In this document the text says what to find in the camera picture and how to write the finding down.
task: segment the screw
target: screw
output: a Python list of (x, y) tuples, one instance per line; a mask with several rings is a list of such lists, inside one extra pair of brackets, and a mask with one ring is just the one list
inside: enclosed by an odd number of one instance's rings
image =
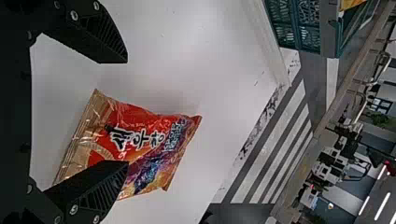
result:
[(32, 193), (33, 186), (32, 185), (27, 185), (27, 194)]
[(60, 4), (58, 1), (54, 1), (54, 2), (53, 2), (53, 5), (55, 5), (55, 8), (56, 8), (56, 9), (61, 8), (61, 4)]
[(93, 8), (94, 8), (96, 11), (99, 11), (99, 3), (96, 2), (96, 1), (94, 1), (94, 2), (93, 2)]
[(53, 220), (53, 224), (59, 224), (59, 223), (61, 223), (61, 221), (62, 221), (61, 216), (57, 216), (57, 217)]
[(75, 10), (70, 11), (70, 16), (72, 17), (73, 21), (78, 21), (78, 14)]
[(93, 219), (93, 224), (98, 224), (100, 221), (99, 215), (96, 215), (95, 218)]
[(78, 205), (75, 204), (75, 205), (72, 206), (72, 209), (70, 209), (69, 214), (71, 216), (73, 216), (73, 215), (75, 215), (77, 213), (77, 211), (78, 211)]

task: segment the ceiling light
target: ceiling light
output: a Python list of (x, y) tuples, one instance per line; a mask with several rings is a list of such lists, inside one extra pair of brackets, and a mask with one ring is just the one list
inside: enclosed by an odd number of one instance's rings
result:
[(381, 173), (379, 173), (378, 179), (381, 179), (382, 174), (384, 174), (385, 169), (387, 169), (387, 166), (384, 165), (384, 167), (381, 170)]
[(387, 204), (387, 202), (388, 202), (389, 197), (390, 197), (390, 192), (387, 194), (387, 196), (385, 196), (385, 199), (384, 199), (384, 201), (381, 203), (381, 206), (379, 207), (378, 212), (376, 212), (376, 215), (375, 215), (375, 217), (374, 217), (374, 221), (377, 221), (377, 220), (378, 220), (379, 216), (380, 216), (381, 213), (382, 213), (382, 210), (384, 210), (385, 204)]
[(364, 204), (363, 204), (363, 206), (361, 207), (361, 210), (359, 211), (359, 216), (363, 213), (363, 210), (364, 210), (364, 208), (366, 207), (366, 205), (367, 205), (367, 203), (369, 202), (369, 200), (370, 200), (370, 196), (368, 196), (368, 197), (366, 198), (366, 201), (364, 201)]
[(393, 218), (389, 224), (395, 224), (395, 222), (396, 222), (396, 213), (395, 213), (395, 215), (393, 215)]

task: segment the snack bag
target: snack bag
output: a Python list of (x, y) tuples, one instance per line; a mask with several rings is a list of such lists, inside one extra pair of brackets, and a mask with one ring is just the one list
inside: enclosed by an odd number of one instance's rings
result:
[(95, 90), (54, 184), (102, 160), (128, 161), (120, 199), (168, 190), (200, 116), (156, 115)]
[(366, 0), (342, 0), (340, 11), (345, 11), (352, 7), (356, 7), (364, 2), (366, 2)]

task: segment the desk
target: desk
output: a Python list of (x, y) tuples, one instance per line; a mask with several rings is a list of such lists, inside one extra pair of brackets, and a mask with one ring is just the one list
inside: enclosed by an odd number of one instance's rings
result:
[(104, 223), (198, 223), (287, 74), (272, 33), (262, 35), (254, 7), (244, 6), (249, 1), (102, 1), (129, 50), (127, 64), (96, 64), (40, 36), (32, 48), (37, 185), (51, 185), (97, 88), (152, 112), (203, 116), (169, 191), (117, 202)]

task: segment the red snack bag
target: red snack bag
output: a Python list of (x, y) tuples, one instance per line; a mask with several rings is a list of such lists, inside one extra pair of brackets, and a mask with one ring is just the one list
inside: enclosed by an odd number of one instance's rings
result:
[(99, 161), (116, 160), (130, 163), (119, 199), (167, 190), (200, 121), (200, 116), (156, 115), (95, 90), (54, 184)]

